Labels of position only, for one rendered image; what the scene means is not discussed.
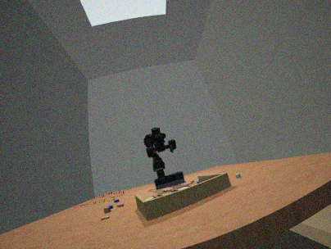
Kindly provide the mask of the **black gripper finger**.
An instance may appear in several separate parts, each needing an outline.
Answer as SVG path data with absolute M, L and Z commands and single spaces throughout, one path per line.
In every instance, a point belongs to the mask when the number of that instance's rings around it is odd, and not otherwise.
M 170 142 L 169 143 L 169 146 L 170 146 L 170 151 L 173 153 L 173 150 L 175 149 L 174 143 L 173 142 Z
M 153 156 L 159 157 L 154 148 L 149 149 L 149 152 L 150 152 L 151 157 L 153 157 Z

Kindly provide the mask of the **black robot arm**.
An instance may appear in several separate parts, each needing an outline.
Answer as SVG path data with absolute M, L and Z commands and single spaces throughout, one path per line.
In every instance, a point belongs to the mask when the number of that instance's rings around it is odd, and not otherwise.
M 154 143 L 157 145 L 160 142 L 165 142 L 164 141 L 165 138 L 166 138 L 166 135 L 164 133 L 160 132 L 160 128 L 154 127 L 154 128 L 152 128 L 152 134 L 147 134 L 145 139 L 143 140 L 143 142 L 146 147 L 153 148 Z M 165 169 L 165 163 L 161 159 L 161 157 L 153 156 L 152 159 L 153 159 L 152 167 L 153 167 L 153 170 L 156 171 L 157 178 L 161 179 L 161 178 L 166 177 L 165 173 L 163 171 L 163 169 Z

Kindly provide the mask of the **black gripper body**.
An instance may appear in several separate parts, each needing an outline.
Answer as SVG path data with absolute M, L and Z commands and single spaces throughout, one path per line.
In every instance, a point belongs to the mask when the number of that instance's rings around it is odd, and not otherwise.
M 174 139 L 172 139 L 172 140 L 170 140 L 170 141 L 168 141 L 168 143 L 170 143 L 170 142 L 173 142 L 174 143 L 174 147 L 175 147 L 175 149 L 176 149 L 176 143 L 175 143 L 175 140 Z M 169 144 L 168 145 L 165 145 L 163 142 L 160 142 L 160 143 L 158 143 L 157 145 L 154 143 L 154 149 L 155 149 L 155 151 L 156 152 L 163 152 L 163 151 L 165 151 L 166 149 L 169 149 L 170 148 L 170 146 L 169 146 Z M 151 157 L 151 155 L 150 155 L 150 152 L 149 152 L 149 149 L 151 149 L 152 147 L 148 147 L 148 148 L 146 148 L 146 152 L 147 152 L 147 156 L 148 157 Z

